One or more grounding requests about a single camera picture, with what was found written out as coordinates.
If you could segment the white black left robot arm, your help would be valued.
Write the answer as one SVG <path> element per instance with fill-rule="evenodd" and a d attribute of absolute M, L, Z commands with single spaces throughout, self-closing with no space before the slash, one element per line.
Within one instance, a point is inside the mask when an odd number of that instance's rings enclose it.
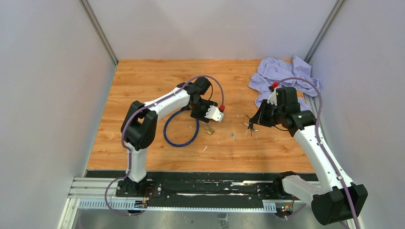
<path fill-rule="evenodd" d="M 191 117 L 208 123 L 220 122 L 224 117 L 224 91 L 221 90 L 221 102 L 202 98 L 211 80 L 201 75 L 178 84 L 169 93 L 149 102 L 134 101 L 126 114 L 121 127 L 121 144 L 127 150 L 128 165 L 122 178 L 127 192 L 135 197 L 145 194 L 147 188 L 146 156 L 149 146 L 155 139 L 157 122 L 171 112 L 189 107 Z"/>

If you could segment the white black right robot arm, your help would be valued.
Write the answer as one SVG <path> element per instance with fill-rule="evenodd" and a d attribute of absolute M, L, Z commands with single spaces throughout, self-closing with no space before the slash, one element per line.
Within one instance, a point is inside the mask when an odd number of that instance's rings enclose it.
<path fill-rule="evenodd" d="M 294 172 L 281 173 L 273 185 L 273 193 L 284 199 L 292 195 L 307 204 L 322 225 L 353 219 L 359 227 L 359 215 L 368 197 L 363 184 L 354 181 L 340 166 L 320 131 L 319 121 L 309 111 L 302 111 L 294 87 L 273 88 L 248 121 L 254 125 L 283 126 L 299 143 L 313 166 L 319 185 L 313 185 Z"/>

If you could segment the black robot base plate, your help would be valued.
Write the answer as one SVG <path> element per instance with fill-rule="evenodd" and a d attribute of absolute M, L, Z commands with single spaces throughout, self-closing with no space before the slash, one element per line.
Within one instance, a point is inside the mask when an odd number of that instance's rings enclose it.
<path fill-rule="evenodd" d="M 140 185 L 124 171 L 88 170 L 86 178 L 109 183 L 115 178 L 107 199 L 111 206 L 120 200 L 134 202 L 130 211 L 294 211 L 303 204 L 291 194 L 281 193 L 278 173 L 170 172 L 150 171 Z"/>

